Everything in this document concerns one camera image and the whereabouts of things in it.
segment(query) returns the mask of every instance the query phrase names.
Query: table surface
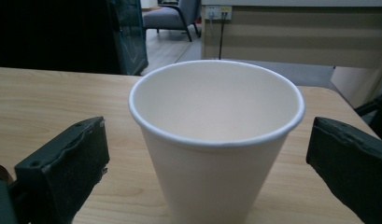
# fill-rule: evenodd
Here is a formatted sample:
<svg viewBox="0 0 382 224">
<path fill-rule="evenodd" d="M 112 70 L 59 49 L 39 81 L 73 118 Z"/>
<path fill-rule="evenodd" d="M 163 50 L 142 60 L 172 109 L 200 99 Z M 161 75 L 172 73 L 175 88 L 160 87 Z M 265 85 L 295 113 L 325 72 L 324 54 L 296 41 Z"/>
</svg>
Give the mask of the table surface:
<svg viewBox="0 0 382 224">
<path fill-rule="evenodd" d="M 170 223 L 143 136 L 128 110 L 139 77 L 0 68 L 0 164 L 13 167 L 78 121 L 104 116 L 108 173 L 74 223 Z M 334 91 L 299 87 L 306 104 L 249 213 L 251 223 L 358 223 L 305 163 L 316 116 L 371 129 Z"/>
</svg>

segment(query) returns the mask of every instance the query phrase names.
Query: power outlet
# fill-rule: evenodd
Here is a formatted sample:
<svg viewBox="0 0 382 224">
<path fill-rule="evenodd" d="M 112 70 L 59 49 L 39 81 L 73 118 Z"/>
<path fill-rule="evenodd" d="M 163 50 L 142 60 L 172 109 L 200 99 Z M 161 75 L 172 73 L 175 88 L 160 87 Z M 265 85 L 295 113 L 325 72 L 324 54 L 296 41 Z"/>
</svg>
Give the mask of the power outlet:
<svg viewBox="0 0 382 224">
<path fill-rule="evenodd" d="M 205 6 L 205 19 L 206 20 L 223 20 L 232 19 L 232 6 Z"/>
</svg>

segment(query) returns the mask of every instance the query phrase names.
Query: paper cup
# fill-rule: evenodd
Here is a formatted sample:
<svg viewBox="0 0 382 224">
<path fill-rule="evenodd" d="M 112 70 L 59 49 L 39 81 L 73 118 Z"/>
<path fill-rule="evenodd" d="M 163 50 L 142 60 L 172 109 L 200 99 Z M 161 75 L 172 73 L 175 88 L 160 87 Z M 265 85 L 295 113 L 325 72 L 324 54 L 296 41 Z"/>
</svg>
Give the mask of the paper cup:
<svg viewBox="0 0 382 224">
<path fill-rule="evenodd" d="M 129 107 L 173 223 L 245 222 L 304 100 L 287 79 L 246 63 L 176 63 L 142 77 Z"/>
</svg>

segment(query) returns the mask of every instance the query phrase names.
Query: gray chair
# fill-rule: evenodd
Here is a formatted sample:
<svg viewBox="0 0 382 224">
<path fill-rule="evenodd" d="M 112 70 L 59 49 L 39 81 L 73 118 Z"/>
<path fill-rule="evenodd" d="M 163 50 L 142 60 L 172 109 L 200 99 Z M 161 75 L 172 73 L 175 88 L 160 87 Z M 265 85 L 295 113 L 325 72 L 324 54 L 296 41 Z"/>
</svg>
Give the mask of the gray chair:
<svg viewBox="0 0 382 224">
<path fill-rule="evenodd" d="M 147 12 L 143 16 L 144 36 L 147 29 L 183 30 L 191 42 L 191 34 L 188 26 L 194 26 L 198 37 L 200 32 L 195 21 L 200 18 L 201 0 L 179 0 L 177 6 L 161 5 L 161 8 Z"/>
</svg>

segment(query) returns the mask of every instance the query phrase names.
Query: cup rim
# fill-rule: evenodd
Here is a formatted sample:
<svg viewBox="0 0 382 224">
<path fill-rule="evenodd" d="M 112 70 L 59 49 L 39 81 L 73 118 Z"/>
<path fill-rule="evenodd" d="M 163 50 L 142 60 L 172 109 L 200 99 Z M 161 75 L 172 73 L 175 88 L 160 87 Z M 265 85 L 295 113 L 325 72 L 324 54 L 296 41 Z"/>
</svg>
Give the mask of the cup rim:
<svg viewBox="0 0 382 224">
<path fill-rule="evenodd" d="M 244 139 L 238 139 L 238 140 L 228 140 L 228 141 L 214 141 L 214 140 L 201 140 L 201 139 L 196 139 L 196 138 L 189 138 L 185 136 L 181 136 L 178 134 L 173 134 L 169 133 L 167 131 L 164 131 L 160 128 L 157 128 L 150 124 L 148 121 L 142 118 L 142 116 L 138 113 L 138 111 L 135 108 L 134 104 L 134 95 L 140 85 L 142 85 L 144 82 L 148 81 L 151 77 L 158 76 L 163 70 L 169 69 L 171 67 L 177 67 L 181 66 L 183 64 L 192 64 L 192 63 L 232 63 L 235 65 L 243 65 L 243 66 L 250 66 L 250 67 L 257 67 L 261 70 L 264 70 L 280 79 L 286 82 L 290 86 L 290 88 L 293 89 L 295 93 L 295 97 L 298 101 L 299 107 L 296 112 L 296 114 L 293 116 L 293 118 L 287 122 L 284 126 L 275 129 L 269 133 L 261 134 L 255 137 L 251 138 L 244 138 Z M 251 145 L 256 145 L 259 143 L 264 143 L 268 142 L 274 139 L 277 139 L 280 136 L 283 136 L 286 133 L 289 133 L 291 130 L 293 130 L 302 120 L 304 117 L 304 112 L 305 112 L 305 106 L 304 106 L 304 97 L 302 96 L 301 92 L 299 89 L 288 79 L 285 77 L 281 76 L 280 74 L 271 71 L 269 69 L 260 67 L 258 65 L 250 64 L 250 63 L 240 63 L 240 62 L 235 62 L 235 61 L 224 61 L 224 60 L 198 60 L 198 61 L 188 61 L 188 62 L 183 62 L 183 63 L 173 63 L 166 65 L 164 67 L 158 68 L 145 76 L 141 77 L 134 86 L 132 87 L 130 94 L 129 94 L 129 109 L 130 113 L 132 114 L 134 120 L 140 125 L 142 128 L 145 128 L 146 130 L 160 136 L 161 138 L 175 142 L 178 144 L 184 144 L 188 146 L 193 146 L 193 147 L 246 147 L 246 146 L 251 146 Z"/>
</svg>

